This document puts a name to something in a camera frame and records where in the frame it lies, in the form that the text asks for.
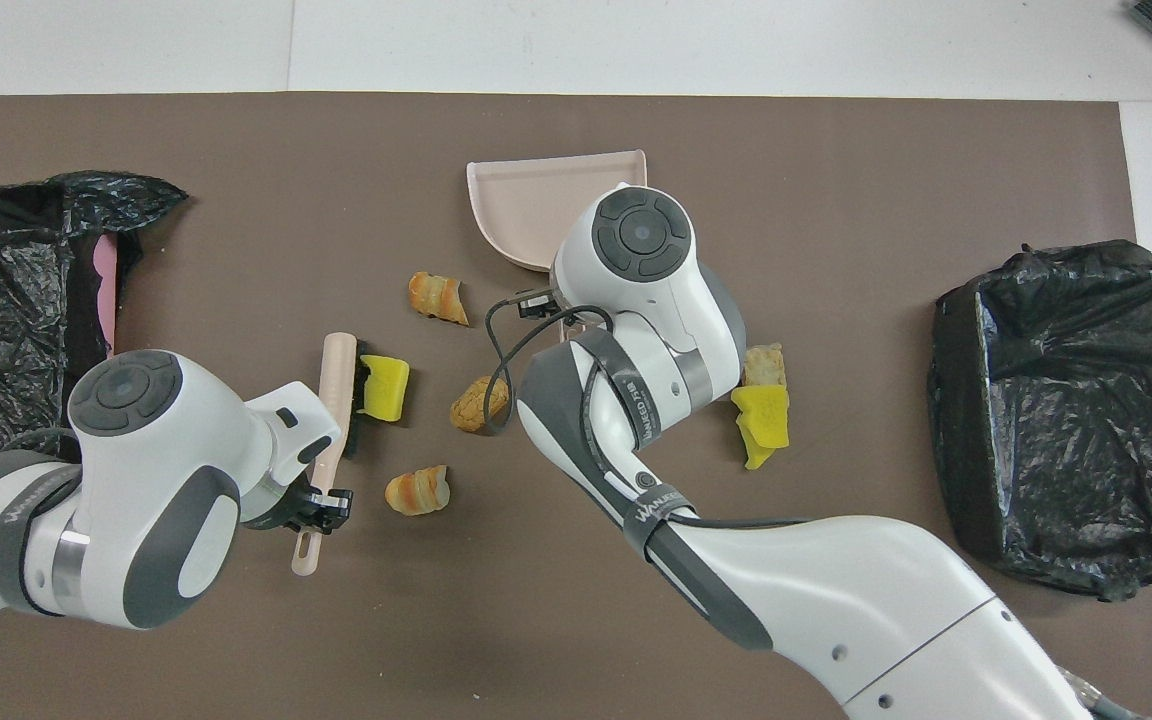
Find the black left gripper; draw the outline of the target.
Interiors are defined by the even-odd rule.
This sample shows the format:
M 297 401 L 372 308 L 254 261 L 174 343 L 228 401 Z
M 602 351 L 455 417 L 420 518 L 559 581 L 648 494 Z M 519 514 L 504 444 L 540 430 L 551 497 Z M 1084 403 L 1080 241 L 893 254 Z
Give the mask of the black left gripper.
M 333 533 L 342 526 L 353 509 L 353 491 L 329 488 L 321 492 L 314 486 L 288 488 L 282 502 L 280 525 L 296 532 Z

